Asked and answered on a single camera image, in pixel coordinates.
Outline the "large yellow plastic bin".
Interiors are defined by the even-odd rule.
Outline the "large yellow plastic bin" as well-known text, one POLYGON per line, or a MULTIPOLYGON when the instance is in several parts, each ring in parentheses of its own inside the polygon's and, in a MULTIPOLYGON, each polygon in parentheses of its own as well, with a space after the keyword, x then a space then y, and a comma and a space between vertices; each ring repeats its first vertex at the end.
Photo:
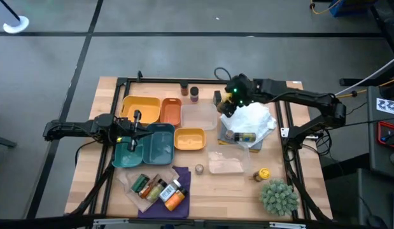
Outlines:
POLYGON ((158 122, 160 118, 161 101, 157 97, 126 96, 121 105, 120 117, 134 121, 135 110, 140 111, 140 122, 142 124, 158 122))

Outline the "orange spice jar black lid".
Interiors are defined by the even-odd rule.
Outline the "orange spice jar black lid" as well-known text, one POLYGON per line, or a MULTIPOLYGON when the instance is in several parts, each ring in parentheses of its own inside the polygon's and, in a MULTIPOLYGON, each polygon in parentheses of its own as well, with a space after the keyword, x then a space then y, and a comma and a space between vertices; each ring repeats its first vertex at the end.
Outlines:
POLYGON ((188 195, 188 190, 185 188, 180 188, 180 189, 176 190, 171 195, 171 197, 165 202, 165 207, 169 211, 175 210, 175 208, 177 208, 177 206, 179 206, 180 203, 182 203, 182 201, 184 201, 184 199, 186 198, 187 195, 188 195))

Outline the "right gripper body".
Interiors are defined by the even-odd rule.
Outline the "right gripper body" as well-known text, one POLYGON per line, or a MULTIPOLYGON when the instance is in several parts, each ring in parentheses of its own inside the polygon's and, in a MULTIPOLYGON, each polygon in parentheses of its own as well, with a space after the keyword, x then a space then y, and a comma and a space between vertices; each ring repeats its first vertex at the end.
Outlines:
POLYGON ((226 84, 225 91, 228 93, 228 101, 234 106, 248 106, 252 103, 251 80, 245 74, 239 74, 231 78, 226 84))

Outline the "green artificial succulent plant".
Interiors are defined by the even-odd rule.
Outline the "green artificial succulent plant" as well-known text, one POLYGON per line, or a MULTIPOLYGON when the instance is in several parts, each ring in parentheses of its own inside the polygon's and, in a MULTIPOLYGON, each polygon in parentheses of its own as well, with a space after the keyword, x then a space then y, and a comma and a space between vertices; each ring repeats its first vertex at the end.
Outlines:
POLYGON ((262 186, 260 201, 264 209, 274 215, 291 216, 298 209, 298 195, 293 186, 287 185, 283 180, 273 179, 262 186))

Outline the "green plastic bin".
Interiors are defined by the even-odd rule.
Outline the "green plastic bin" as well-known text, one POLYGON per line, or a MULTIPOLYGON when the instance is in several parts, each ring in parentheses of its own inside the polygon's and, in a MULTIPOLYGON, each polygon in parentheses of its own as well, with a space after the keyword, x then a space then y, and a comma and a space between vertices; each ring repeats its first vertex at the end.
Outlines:
POLYGON ((137 167, 143 162, 143 139, 135 140, 134 150, 132 151, 132 138, 122 132, 116 139, 114 145, 114 159, 112 165, 116 168, 137 167))

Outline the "grey board with yellow edge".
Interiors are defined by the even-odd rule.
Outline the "grey board with yellow edge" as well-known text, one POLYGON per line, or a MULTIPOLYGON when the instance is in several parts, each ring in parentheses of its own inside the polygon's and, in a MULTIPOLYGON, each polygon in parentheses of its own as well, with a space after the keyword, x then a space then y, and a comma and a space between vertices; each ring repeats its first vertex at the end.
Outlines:
MULTIPOLYGON (((226 138, 227 128, 224 126, 223 123, 220 123, 219 129, 220 129, 219 134, 218 134, 218 143, 219 144, 222 144, 222 145, 238 144, 238 142, 235 142, 231 139, 226 138)), ((253 145, 252 147, 249 148, 249 151, 253 152, 253 153, 258 153, 262 149, 262 144, 263 144, 263 141, 256 143, 255 145, 253 145)))

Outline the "white label spice jar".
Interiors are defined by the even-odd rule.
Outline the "white label spice jar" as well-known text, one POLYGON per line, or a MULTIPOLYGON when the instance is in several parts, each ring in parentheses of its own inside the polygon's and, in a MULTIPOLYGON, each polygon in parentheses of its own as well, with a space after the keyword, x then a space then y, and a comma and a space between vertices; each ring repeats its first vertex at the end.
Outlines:
POLYGON ((161 201, 166 202, 176 192, 178 188, 181 188, 181 184, 178 180, 174 179, 169 183, 159 194, 161 201))

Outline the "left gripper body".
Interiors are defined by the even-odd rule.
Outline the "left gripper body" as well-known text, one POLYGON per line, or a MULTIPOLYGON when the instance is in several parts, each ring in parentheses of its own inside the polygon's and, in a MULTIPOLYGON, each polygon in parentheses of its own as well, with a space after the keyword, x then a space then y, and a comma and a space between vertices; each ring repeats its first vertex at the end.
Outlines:
POLYGON ((115 118, 113 123, 116 125, 116 135, 130 137, 127 149, 129 151, 135 151, 137 147, 137 142, 141 136, 141 112, 140 110, 135 110, 134 121, 130 121, 128 118, 115 118))

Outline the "black computer mouse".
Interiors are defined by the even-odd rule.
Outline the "black computer mouse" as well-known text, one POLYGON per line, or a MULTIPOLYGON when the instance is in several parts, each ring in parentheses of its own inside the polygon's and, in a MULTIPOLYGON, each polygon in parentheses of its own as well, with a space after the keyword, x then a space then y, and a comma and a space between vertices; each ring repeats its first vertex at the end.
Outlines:
POLYGON ((378 229, 388 229, 388 226, 382 218, 376 215, 369 215, 367 217, 367 224, 371 227, 378 229))

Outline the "black aluminium table frame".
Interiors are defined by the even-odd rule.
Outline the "black aluminium table frame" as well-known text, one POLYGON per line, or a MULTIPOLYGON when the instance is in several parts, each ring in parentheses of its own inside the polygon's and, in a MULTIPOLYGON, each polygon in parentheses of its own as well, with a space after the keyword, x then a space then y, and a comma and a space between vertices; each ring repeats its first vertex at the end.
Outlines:
MULTIPOLYGON (((130 83, 129 95, 144 97, 178 97, 183 103, 190 102, 181 96, 179 83, 168 83, 169 80, 185 80, 176 78, 145 78, 142 83, 130 83)), ((115 87, 118 77, 100 77, 95 80, 97 87, 92 85, 88 95, 88 101, 84 101, 77 108, 84 108, 90 113, 85 114, 84 119, 94 118, 101 113, 108 113, 111 110, 115 87)), ((190 87, 199 88, 199 103, 212 103, 215 90, 225 88, 225 83, 220 83, 216 79, 187 79, 190 87)), ((302 125, 310 120, 308 108, 290 104, 293 123, 302 125)), ((207 143, 204 151, 178 151, 174 153, 173 164, 178 167, 188 167, 192 172, 190 190, 190 212, 189 219, 198 219, 208 222, 208 220, 226 220, 231 223, 237 221, 288 221, 292 222, 289 216, 274 216, 266 212, 263 204, 259 201, 259 193, 262 184, 251 177, 254 171, 266 167, 270 169, 271 179, 286 179, 285 166, 283 164, 283 154, 281 149, 281 137, 279 130, 274 130, 264 139, 263 148, 258 153, 251 153, 250 167, 248 172, 243 174, 214 175, 208 171, 208 153, 205 152, 212 144, 217 144, 216 132, 207 131, 207 143), (204 166, 202 175, 195 174, 194 167, 201 163, 204 166)), ((69 197, 64 212, 72 212, 79 203, 86 197, 90 189, 93 188, 99 160, 101 158, 102 146, 97 143, 85 146, 78 159, 78 165, 74 172, 74 177, 69 192, 69 197)), ((300 164, 306 191, 311 196, 315 204, 321 209, 324 215, 332 219, 332 211, 327 195, 327 189, 321 170, 319 156, 310 148, 304 147, 299 150, 300 164)), ((123 185, 117 180, 117 170, 115 170, 111 182, 111 192, 108 200, 106 215, 111 218, 134 218, 137 216, 137 208, 123 193, 123 185)))

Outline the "blue box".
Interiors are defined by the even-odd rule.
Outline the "blue box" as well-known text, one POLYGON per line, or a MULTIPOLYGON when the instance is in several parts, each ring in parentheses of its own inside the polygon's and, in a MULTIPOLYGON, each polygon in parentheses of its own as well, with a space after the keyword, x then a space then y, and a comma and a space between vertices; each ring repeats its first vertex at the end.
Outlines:
POLYGON ((333 0, 329 12, 333 17, 345 17, 366 13, 377 0, 333 0))

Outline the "slim red orange spice jar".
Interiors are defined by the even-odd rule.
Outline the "slim red orange spice jar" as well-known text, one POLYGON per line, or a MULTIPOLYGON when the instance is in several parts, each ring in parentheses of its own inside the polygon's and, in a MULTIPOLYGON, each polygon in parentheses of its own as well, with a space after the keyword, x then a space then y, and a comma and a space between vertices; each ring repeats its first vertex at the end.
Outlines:
POLYGON ((146 198, 159 179, 160 179, 160 175, 157 174, 153 179, 149 180, 147 184, 143 187, 143 189, 138 193, 140 198, 146 198))

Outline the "orange plastic bin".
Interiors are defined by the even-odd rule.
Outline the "orange plastic bin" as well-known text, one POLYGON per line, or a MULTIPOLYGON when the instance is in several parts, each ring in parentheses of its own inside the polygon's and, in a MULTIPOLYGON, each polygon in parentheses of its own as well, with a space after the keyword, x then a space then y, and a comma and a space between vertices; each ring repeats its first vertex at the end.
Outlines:
POLYGON ((166 98, 162 101, 160 122, 170 123, 177 127, 181 121, 181 100, 178 98, 166 98))

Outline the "white printed sticker sheet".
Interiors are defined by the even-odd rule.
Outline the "white printed sticker sheet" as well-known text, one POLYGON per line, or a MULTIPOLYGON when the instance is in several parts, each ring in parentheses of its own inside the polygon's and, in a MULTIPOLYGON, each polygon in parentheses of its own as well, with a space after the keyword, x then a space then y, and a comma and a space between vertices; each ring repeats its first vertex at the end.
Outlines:
POLYGON ((394 101, 386 100, 386 99, 382 99, 382 98, 377 98, 376 99, 376 109, 378 111, 394 115, 394 101))

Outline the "green spice jar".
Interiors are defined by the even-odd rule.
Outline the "green spice jar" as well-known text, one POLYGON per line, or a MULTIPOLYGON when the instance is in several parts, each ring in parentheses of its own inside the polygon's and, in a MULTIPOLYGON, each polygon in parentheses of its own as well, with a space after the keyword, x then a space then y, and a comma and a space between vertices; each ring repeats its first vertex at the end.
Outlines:
POLYGON ((139 193, 145 187, 149 180, 150 178, 147 175, 140 174, 133 183, 133 185, 130 187, 130 189, 134 193, 139 193))

